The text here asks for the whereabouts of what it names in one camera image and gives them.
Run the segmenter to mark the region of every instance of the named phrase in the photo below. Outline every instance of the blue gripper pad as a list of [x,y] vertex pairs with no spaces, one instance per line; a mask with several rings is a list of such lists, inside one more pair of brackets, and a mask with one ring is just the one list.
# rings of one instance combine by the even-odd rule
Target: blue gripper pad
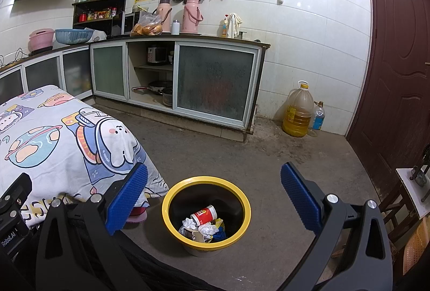
[[293,202],[304,227],[318,235],[323,229],[321,206],[306,187],[302,175],[289,162],[283,164],[281,168],[281,183]]
[[128,181],[111,201],[106,214],[105,227],[110,235],[124,227],[139,195],[148,182],[148,169],[140,164],[131,174]]

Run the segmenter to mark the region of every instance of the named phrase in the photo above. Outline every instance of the cabinet door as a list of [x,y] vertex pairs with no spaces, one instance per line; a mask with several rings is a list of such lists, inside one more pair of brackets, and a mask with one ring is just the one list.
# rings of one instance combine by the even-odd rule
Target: cabinet door
[[25,76],[29,91],[46,85],[63,88],[59,77],[59,56],[41,60],[25,67]]
[[221,44],[203,45],[178,45],[174,109],[186,109],[191,115],[243,128],[258,50]]
[[0,76],[0,104],[24,93],[22,88],[21,68]]
[[126,100],[125,42],[117,45],[92,45],[91,51],[94,94]]
[[67,93],[78,98],[88,91],[91,94],[91,64],[88,48],[63,52],[63,69]]

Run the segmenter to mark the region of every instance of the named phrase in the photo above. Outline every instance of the yellow trash can rim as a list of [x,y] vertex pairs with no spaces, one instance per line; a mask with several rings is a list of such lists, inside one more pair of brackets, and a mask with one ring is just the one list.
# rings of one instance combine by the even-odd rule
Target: yellow trash can rim
[[[194,186],[197,184],[212,184],[215,186],[220,186],[222,188],[225,188],[232,192],[240,201],[240,204],[243,208],[243,223],[240,226],[239,230],[233,234],[233,236],[220,241],[220,242],[214,242],[214,243],[208,243],[205,244],[203,242],[195,242],[193,240],[187,239],[185,236],[179,234],[179,232],[175,229],[173,224],[170,221],[169,218],[169,207],[172,199],[175,197],[176,194],[178,194],[181,190],[188,188],[190,186]],[[210,177],[210,176],[198,176],[198,177],[191,177],[184,179],[183,181],[180,181],[179,183],[176,183],[171,189],[167,192],[164,200],[163,205],[161,207],[162,214],[163,214],[163,220],[164,224],[166,225],[167,229],[170,231],[170,233],[177,238],[181,243],[195,248],[197,250],[202,251],[215,251],[219,250],[221,248],[225,248],[227,246],[230,246],[234,244],[237,240],[239,240],[242,235],[245,233],[246,229],[248,228],[249,222],[251,221],[251,205],[249,204],[248,198],[245,196],[242,190],[240,190],[237,186],[235,186],[233,183],[230,183],[229,181],[226,181],[225,179],[218,178],[218,177]]]

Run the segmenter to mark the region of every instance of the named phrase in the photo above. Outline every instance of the metal screw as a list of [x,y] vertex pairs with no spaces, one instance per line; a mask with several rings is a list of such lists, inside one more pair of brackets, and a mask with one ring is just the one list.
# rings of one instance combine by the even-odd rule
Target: metal screw
[[93,195],[91,195],[90,200],[91,200],[91,202],[94,202],[96,204],[96,203],[102,201],[102,198],[103,197],[101,194],[93,194]]
[[377,204],[373,200],[369,200],[367,202],[367,206],[369,206],[370,208],[376,208]]
[[58,207],[61,204],[61,200],[60,199],[54,199],[51,202],[51,206],[52,207]]
[[328,202],[331,202],[332,204],[335,204],[336,202],[339,201],[339,198],[336,195],[334,195],[334,194],[328,194],[327,195],[327,200],[328,200]]

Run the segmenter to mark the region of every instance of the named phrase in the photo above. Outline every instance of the concrete floor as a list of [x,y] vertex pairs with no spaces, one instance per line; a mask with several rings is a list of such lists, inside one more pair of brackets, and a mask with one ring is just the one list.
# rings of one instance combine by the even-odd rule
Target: concrete floor
[[294,138],[278,123],[257,118],[254,135],[239,143],[94,107],[130,128],[170,187],[192,176],[218,176],[246,194],[252,209],[249,228],[213,260],[189,255],[169,234],[159,200],[150,201],[144,224],[124,230],[155,258],[228,291],[276,290],[314,238],[280,183],[285,162],[292,161],[306,179],[344,202],[378,200],[356,154],[339,135],[321,132],[316,138]]

